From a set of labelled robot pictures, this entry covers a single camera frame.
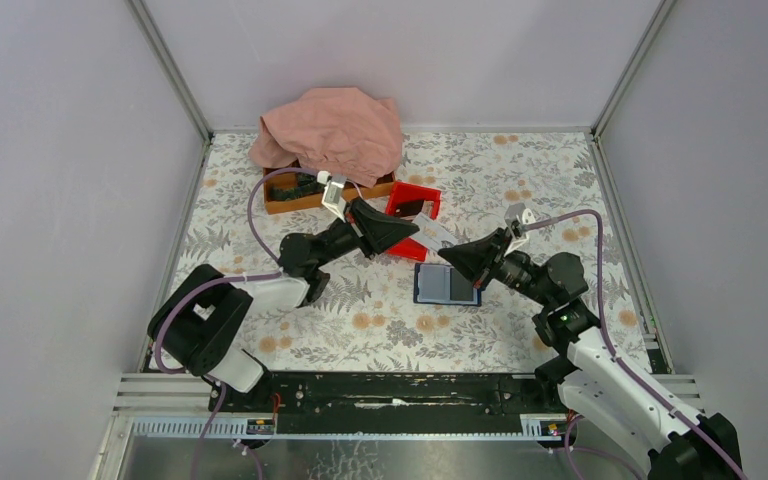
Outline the grey card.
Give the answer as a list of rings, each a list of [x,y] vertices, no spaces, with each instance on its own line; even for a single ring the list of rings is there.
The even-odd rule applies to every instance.
[[[424,213],[417,214],[413,223],[419,230],[411,236],[411,239],[430,251],[438,252],[440,249],[458,244],[458,240],[451,232]]]

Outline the navy blue card holder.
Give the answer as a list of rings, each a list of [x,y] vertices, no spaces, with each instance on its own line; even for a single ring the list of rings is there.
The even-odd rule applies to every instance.
[[[413,302],[479,307],[481,291],[450,265],[420,263],[414,268]]]

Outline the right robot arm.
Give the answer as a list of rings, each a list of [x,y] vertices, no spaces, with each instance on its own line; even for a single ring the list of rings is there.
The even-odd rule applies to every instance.
[[[561,252],[537,264],[511,242],[511,233],[498,229],[438,254],[476,288],[497,281],[540,305],[535,330],[558,355],[535,371],[537,405],[578,413],[647,479],[744,478],[734,425],[681,400],[607,338],[581,299],[588,284],[580,258]]]

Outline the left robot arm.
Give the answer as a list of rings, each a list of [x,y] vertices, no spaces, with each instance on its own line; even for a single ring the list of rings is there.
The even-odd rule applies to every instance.
[[[354,251],[373,258],[419,230],[356,198],[325,230],[286,235],[275,272],[226,276],[209,264],[197,266],[148,324],[157,368],[171,372],[163,361],[169,354],[175,372],[232,390],[245,410],[261,409],[270,397],[268,370],[234,344],[246,316],[308,306],[330,279],[325,265]]]

